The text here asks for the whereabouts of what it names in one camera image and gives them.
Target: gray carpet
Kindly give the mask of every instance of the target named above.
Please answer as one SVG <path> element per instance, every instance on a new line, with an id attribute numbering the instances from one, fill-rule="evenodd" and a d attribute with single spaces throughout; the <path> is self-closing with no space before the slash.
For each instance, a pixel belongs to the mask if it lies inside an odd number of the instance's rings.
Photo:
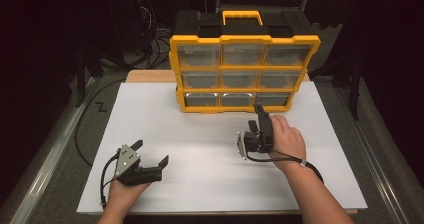
<path id="1" fill-rule="evenodd" d="M 99 84 L 96 87 L 97 91 L 125 76 L 125 72 L 107 72 L 99 80 Z M 359 137 L 353 128 L 349 116 L 343 109 L 343 102 L 337 95 L 337 91 L 339 90 L 332 88 L 327 80 L 316 80 L 316 85 L 335 132 L 369 206 L 368 209 L 352 215 L 353 219 L 356 223 L 398 223 L 393 220 L 393 216 L 376 186 L 363 149 L 359 144 Z M 93 162 L 95 158 L 109 115 L 112 111 L 118 88 L 119 84 L 113 84 L 102 90 L 88 106 L 87 112 L 82 117 L 83 119 L 78 132 L 78 144 L 81 152 L 89 162 Z M 102 109 L 99 109 L 100 104 L 96 104 L 96 102 L 103 103 Z M 363 82 L 361 84 L 358 111 L 360 116 L 359 123 L 363 127 L 364 134 L 372 145 L 376 158 L 396 193 L 406 218 L 409 220 L 409 223 L 424 223 L 423 189 L 418 184 L 414 174 L 406 165 L 405 160 L 391 140 L 390 134 L 385 129 L 381 117 L 375 110 Z M 95 223 L 98 216 L 76 213 L 89 172 L 90 167 L 78 155 L 75 142 L 72 138 L 28 223 Z M 11 213 L 13 212 L 5 213 L 4 210 L 13 211 L 13 206 L 16 207 L 22 194 L 15 194 L 14 197 L 17 199 L 16 203 L 9 203 L 9 207 L 3 208 L 1 212 L 1 223 L 8 223 L 11 220 L 13 217 Z M 137 219 L 141 223 L 301 222 L 298 216 L 280 215 L 249 217 L 142 216 Z"/>

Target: white paper sheet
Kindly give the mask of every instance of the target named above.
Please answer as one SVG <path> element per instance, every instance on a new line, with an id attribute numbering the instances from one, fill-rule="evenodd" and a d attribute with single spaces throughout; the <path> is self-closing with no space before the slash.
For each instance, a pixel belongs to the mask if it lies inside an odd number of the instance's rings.
<path id="1" fill-rule="evenodd" d="M 282 113 L 303 134 L 307 159 L 345 209 L 367 208 L 313 82 L 302 83 Z M 100 213 L 99 183 L 107 160 L 122 145 L 143 139 L 143 167 L 169 155 L 163 180 L 152 184 L 132 213 L 226 213 L 298 210 L 286 178 L 272 163 L 244 161 L 235 141 L 254 113 L 182 113 L 174 83 L 121 84 L 77 212 Z M 112 177 L 113 163 L 106 174 Z"/>

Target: black cable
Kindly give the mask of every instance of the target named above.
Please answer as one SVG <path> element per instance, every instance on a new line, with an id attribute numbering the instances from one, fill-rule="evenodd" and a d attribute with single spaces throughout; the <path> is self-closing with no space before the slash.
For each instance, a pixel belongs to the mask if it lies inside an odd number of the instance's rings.
<path id="1" fill-rule="evenodd" d="M 102 177 L 100 178 L 100 201 L 101 201 L 101 204 L 102 204 L 103 210 L 106 208 L 106 203 L 107 203 L 107 202 L 106 202 L 106 196 L 105 196 L 105 194 L 104 194 L 104 188 L 105 188 L 105 186 L 106 186 L 108 183 L 110 183 L 111 181 L 115 180 L 115 179 L 112 179 L 112 180 L 110 180 L 109 182 L 107 182 L 106 184 L 104 184 L 104 181 L 105 181 L 104 179 L 105 179 L 106 170 L 107 170 L 107 168 L 109 167 L 110 163 L 112 163 L 114 160 L 117 160 L 117 159 L 118 159 L 120 151 L 121 151 L 121 149 L 118 149 L 118 151 L 116 152 L 116 154 L 115 154 L 113 157 L 111 157 L 111 158 L 109 159 L 109 161 L 107 161 L 107 162 L 106 162 L 106 165 L 103 167 Z"/>
<path id="2" fill-rule="evenodd" d="M 158 55 L 156 56 L 155 61 L 153 61 L 153 63 L 151 63 L 151 64 L 148 66 L 148 68 L 146 67 L 146 69 L 154 69 L 154 68 L 155 68 L 156 66 L 158 66 L 159 64 L 164 63 L 165 61 L 169 60 L 169 56 L 168 56 L 169 50 L 168 50 L 167 52 L 166 52 L 166 51 L 162 51 L 162 50 L 161 50 L 161 48 L 160 48 L 161 44 L 159 44 L 159 42 L 158 42 L 158 41 L 163 42 L 164 44 L 166 44 L 166 45 L 169 47 L 169 43 L 168 43 L 168 41 L 167 41 L 167 40 L 165 40 L 165 39 L 163 39 L 163 38 L 156 38 L 156 40 L 155 40 L 156 46 L 155 46 L 153 49 L 154 49 L 154 51 L 155 51 L 156 53 L 158 53 Z M 162 58 L 162 60 L 157 61 L 157 60 L 159 59 L 159 56 L 160 56 L 160 54 L 161 54 L 161 53 L 164 53 L 164 54 L 165 54 L 165 56 Z"/>
<path id="3" fill-rule="evenodd" d="M 81 126 L 81 122 L 82 122 L 82 120 L 83 120 L 83 118 L 84 118 L 84 116 L 85 116 L 85 113 L 87 112 L 87 109 L 88 109 L 88 107 L 90 106 L 90 104 L 93 102 L 93 100 L 103 91 L 103 90 L 105 90 L 106 88 L 108 88 L 108 87 L 110 87 L 110 86 L 112 86 L 113 84 L 116 84 L 116 83 L 119 83 L 119 82 L 122 82 L 122 81 L 125 81 L 125 78 L 123 78 L 123 79 L 119 79 L 119 80 L 117 80 L 117 81 L 114 81 L 114 82 L 112 82 L 112 83 L 109 83 L 109 84 L 107 84 L 106 86 L 104 86 L 104 87 L 102 87 L 94 96 L 93 96 L 93 98 L 91 98 L 91 100 L 87 103 L 87 106 L 86 106 L 86 108 L 84 109 L 84 111 L 82 112 L 82 114 L 81 114 L 81 117 L 79 118 L 79 120 L 78 120 L 78 123 L 77 123 L 77 126 L 76 126 L 76 129 L 75 129 L 75 133 L 74 133 L 74 142 L 75 142 L 75 147 L 77 148 L 77 151 L 78 151 L 78 154 L 79 154 L 79 156 L 82 158 L 82 160 L 87 164 L 87 165 L 89 165 L 90 167 L 92 167 L 93 166 L 93 164 L 91 164 L 85 157 L 84 157 L 84 155 L 82 154 L 82 152 L 81 152 L 81 150 L 80 150 L 80 148 L 79 148 L 79 144 L 78 144 L 78 131 L 79 131 L 79 128 L 80 128 L 80 126 Z"/>
<path id="4" fill-rule="evenodd" d="M 247 159 L 249 159 L 251 161 L 254 161 L 254 162 L 275 162 L 275 161 L 294 161 L 294 162 L 298 162 L 300 165 L 303 165 L 305 167 L 308 167 L 308 168 L 312 169 L 312 171 L 315 173 L 315 175 L 317 175 L 317 177 L 321 180 L 321 182 L 324 183 L 324 179 L 322 178 L 321 173 L 318 171 L 318 169 L 314 165 L 312 165 L 312 163 L 307 162 L 306 160 L 303 160 L 303 159 L 300 159 L 300 158 L 297 158 L 297 157 L 294 157 L 294 156 L 291 156 L 291 155 L 288 155 L 288 154 L 285 154 L 285 153 L 276 151 L 276 150 L 271 150 L 271 151 L 276 152 L 276 153 L 281 154 L 281 155 L 288 156 L 288 157 L 284 157 L 284 158 L 269 158 L 269 159 L 256 159 L 256 158 L 250 157 L 249 154 L 248 154 L 248 152 L 246 152 L 246 157 L 247 157 Z"/>

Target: forearm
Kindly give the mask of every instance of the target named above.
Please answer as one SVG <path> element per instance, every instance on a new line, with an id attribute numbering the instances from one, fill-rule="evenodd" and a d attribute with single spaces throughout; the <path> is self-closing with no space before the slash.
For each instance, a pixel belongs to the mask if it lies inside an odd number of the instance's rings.
<path id="1" fill-rule="evenodd" d="M 108 203 L 97 224 L 121 224 L 128 210 L 122 209 L 121 205 Z"/>
<path id="2" fill-rule="evenodd" d="M 299 205 L 304 223 L 353 223 L 310 168 L 290 163 L 284 174 Z"/>

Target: organizer handle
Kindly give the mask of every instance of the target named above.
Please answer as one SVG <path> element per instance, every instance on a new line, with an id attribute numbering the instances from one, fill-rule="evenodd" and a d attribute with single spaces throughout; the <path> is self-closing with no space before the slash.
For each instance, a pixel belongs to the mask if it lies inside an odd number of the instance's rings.
<path id="1" fill-rule="evenodd" d="M 222 21 L 226 24 L 227 18 L 256 18 L 259 25 L 263 25 L 259 11 L 222 11 Z"/>

